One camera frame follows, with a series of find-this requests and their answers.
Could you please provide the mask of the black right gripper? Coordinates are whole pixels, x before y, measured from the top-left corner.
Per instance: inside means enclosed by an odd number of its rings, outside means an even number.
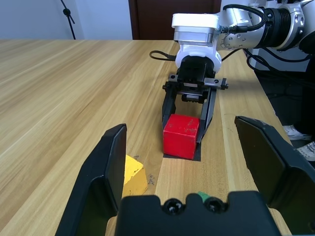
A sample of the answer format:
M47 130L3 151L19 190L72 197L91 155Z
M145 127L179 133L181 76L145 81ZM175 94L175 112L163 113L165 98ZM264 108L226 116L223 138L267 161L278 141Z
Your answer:
M184 102L205 102L202 106L197 143L201 143L214 114L217 89L228 88L226 78L216 79L214 63L208 57L186 56L176 74L171 74L163 85L165 98L162 105L162 127L165 128L176 111L179 94Z

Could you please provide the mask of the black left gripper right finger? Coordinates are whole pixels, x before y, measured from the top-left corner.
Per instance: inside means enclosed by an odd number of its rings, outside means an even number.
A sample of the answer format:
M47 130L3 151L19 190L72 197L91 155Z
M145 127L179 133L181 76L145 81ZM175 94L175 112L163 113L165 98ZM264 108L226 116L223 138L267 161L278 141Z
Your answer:
M269 208L294 235L315 232L315 169L277 130L260 120L236 116L247 168Z

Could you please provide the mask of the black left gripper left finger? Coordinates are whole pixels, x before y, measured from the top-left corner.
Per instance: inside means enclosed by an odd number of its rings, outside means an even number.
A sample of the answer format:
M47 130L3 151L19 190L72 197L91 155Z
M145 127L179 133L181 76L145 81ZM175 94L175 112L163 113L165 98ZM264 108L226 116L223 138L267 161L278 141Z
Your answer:
M84 161L56 231L58 236L103 236L123 193L126 124L107 130Z

